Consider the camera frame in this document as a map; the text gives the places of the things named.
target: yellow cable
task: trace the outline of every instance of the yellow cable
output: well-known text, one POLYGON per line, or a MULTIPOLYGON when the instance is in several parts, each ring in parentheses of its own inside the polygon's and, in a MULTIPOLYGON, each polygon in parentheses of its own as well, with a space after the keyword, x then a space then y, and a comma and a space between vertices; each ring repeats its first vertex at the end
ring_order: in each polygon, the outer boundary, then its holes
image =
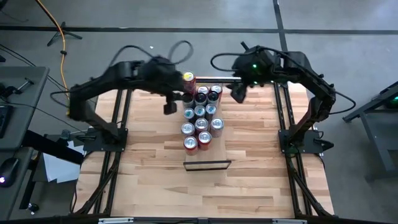
MULTIPOLYGON (((42 8, 46 11, 46 13, 51 17, 51 19, 54 21, 55 25, 57 26, 61 36, 62 36, 62 44, 63 44, 63 48, 62 50, 65 51, 67 45, 66 45, 66 41, 65 41, 65 36, 63 35, 62 29, 59 26, 58 22, 54 19, 54 17, 51 15, 51 13, 49 12, 49 10, 47 10, 47 8, 43 5, 43 3, 40 0, 37 0, 37 2, 42 6, 42 8)), ((68 87, 67 87, 67 83, 65 81, 65 77, 63 76, 63 61, 65 60, 65 55, 62 54, 62 59, 61 59, 61 77, 62 77, 62 82, 63 82, 63 86, 65 87, 65 90, 68 91, 68 87)))

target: gray floor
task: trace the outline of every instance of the gray floor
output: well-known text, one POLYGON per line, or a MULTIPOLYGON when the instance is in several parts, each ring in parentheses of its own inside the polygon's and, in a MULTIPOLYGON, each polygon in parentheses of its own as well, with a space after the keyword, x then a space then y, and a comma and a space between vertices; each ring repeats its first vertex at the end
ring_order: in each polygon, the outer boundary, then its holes
MULTIPOLYGON (((174 27, 174 28, 277 28, 272 0, 46 0, 43 3, 58 21, 71 26, 105 27, 174 27)), ((286 29, 398 29, 398 1, 395 0, 279 0, 286 29)), ((6 12, 29 22, 20 26, 51 26, 34 1, 13 0, 6 12)), ((0 14, 0 22, 16 24, 0 14)), ((176 41, 187 39, 195 47, 194 56, 178 66, 197 75, 228 76, 211 68, 209 59, 219 52, 241 52, 240 41, 280 49, 277 34, 220 33, 78 33, 83 40, 67 39, 68 56, 65 76, 68 86, 100 75, 113 54, 123 45, 136 44, 154 54, 165 55, 176 41)), ((46 43, 53 32, 1 31, 0 43, 12 48, 40 66, 50 67, 50 75, 60 81, 58 41, 46 43)), ((397 35, 287 35, 289 50, 301 50, 313 69, 325 74, 325 80, 362 105, 389 84, 397 81, 397 35)), ((175 58, 183 57, 185 49, 175 58)), ((3 65, 23 65, 7 57, 3 65)), ((128 50, 120 60, 143 59, 144 55, 128 50)), ((233 58, 217 61, 228 68, 233 58)), ((67 120, 65 109, 49 98, 57 91, 47 83, 39 108, 67 120)), ((338 98, 333 110, 350 106, 338 98)), ((364 175, 380 169, 373 149, 359 120, 346 124, 343 114, 319 123, 325 139, 335 147, 325 153, 326 176, 335 213, 344 218, 398 222, 398 181, 382 180, 372 184, 364 175)), ((86 125, 67 120, 80 129, 86 125)), ((65 124, 36 112, 30 128, 40 134, 59 133, 65 124)), ((40 185, 33 201, 42 209, 36 217, 64 215, 73 192, 73 183, 40 185)), ((15 211, 13 218, 25 218, 25 211, 15 211)))

